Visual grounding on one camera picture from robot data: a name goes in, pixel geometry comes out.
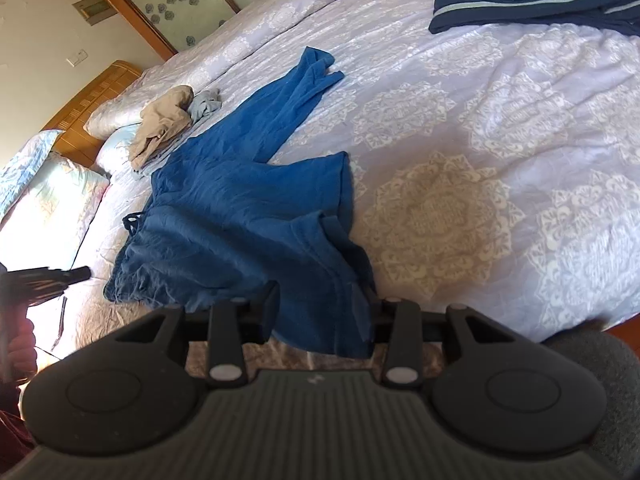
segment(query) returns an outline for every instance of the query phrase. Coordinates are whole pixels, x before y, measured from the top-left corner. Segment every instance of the navy blue blanket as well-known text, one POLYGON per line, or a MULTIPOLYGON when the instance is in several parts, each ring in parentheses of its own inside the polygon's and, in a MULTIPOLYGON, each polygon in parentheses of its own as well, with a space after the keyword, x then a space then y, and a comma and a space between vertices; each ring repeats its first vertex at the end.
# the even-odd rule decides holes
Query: navy blue blanket
POLYGON ((174 152, 152 175, 141 214, 104 295, 178 304, 188 312, 280 284, 275 335, 299 348, 364 357, 373 288, 364 251, 351 243, 353 197, 346 153, 289 166, 266 164, 344 77, 333 56, 307 48, 299 65, 174 152))
POLYGON ((435 0, 429 31, 485 23, 575 23, 640 36, 640 0, 435 0))

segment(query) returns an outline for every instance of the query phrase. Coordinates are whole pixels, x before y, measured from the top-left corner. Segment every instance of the white circular marker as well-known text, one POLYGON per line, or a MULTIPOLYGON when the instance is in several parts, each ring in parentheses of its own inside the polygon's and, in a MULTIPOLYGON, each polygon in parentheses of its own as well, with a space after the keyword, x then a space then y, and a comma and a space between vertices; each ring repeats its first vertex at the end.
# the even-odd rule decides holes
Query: white circular marker
POLYGON ((242 375, 242 370, 236 365, 216 365, 209 370, 209 376, 215 381, 235 381, 242 375))
POLYGON ((386 378, 395 384, 409 384, 418 378, 418 372, 413 368, 397 366, 386 373, 386 378))

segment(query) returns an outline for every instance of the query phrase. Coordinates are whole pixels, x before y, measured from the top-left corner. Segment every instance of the beige cloth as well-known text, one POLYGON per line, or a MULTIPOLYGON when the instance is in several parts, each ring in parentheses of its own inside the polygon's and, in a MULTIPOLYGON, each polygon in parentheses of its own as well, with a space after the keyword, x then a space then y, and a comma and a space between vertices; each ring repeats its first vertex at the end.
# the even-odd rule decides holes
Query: beige cloth
POLYGON ((161 150, 191 126, 191 117, 185 110, 192 99, 190 86, 176 86, 140 112, 142 124, 129 145, 129 161, 134 170, 139 170, 155 150, 161 150))

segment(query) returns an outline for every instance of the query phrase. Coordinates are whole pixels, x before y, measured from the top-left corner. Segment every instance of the hand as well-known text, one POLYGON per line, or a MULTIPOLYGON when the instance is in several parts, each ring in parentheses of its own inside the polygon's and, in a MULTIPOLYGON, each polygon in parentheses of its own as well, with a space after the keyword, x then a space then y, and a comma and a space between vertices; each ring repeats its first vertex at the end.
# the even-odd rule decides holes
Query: hand
POLYGON ((9 343, 8 350, 9 361, 14 369, 27 379, 31 379, 38 371, 35 345, 33 323, 30 319, 23 318, 18 324, 18 335, 9 343))

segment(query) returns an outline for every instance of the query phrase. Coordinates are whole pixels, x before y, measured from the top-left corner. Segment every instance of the wall switch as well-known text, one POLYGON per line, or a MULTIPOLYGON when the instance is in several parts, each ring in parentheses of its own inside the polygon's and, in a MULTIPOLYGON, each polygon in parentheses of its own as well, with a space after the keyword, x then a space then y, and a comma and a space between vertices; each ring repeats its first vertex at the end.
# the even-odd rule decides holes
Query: wall switch
POLYGON ((72 56, 67 57, 66 60, 68 61, 69 65, 77 66, 78 64, 82 63, 88 56, 89 55, 87 54, 87 52, 82 49, 78 50, 72 56))

